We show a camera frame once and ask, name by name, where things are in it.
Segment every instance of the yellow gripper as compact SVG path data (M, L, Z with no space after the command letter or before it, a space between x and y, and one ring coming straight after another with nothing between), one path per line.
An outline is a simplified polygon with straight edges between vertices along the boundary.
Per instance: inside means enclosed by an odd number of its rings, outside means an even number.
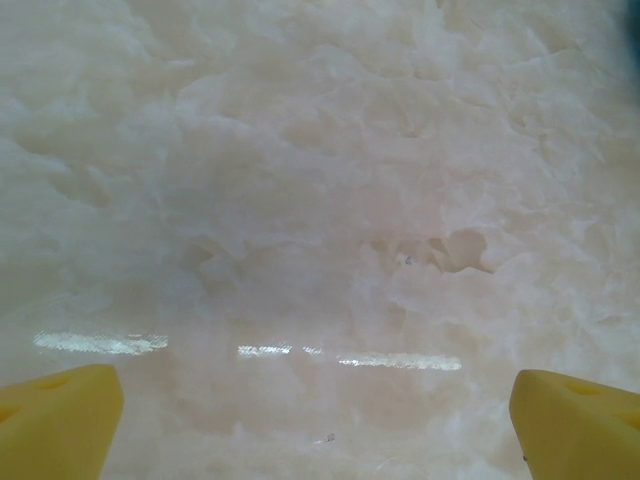
M534 480L640 479L640 395L523 370L509 410Z
M0 388L0 479L99 478L123 406L110 365Z

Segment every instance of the white surface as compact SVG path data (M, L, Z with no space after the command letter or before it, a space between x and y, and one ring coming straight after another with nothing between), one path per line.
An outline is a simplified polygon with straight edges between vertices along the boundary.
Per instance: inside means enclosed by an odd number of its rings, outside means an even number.
M622 10L5 0L1 383L115 363L108 480L527 478L518 370L638 390Z

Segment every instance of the glossy surface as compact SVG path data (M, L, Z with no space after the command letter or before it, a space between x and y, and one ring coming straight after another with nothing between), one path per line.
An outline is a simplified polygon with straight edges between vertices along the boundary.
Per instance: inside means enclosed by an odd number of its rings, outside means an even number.
M0 381L104 478L527 478L517 372L640 375L624 2L8 1Z

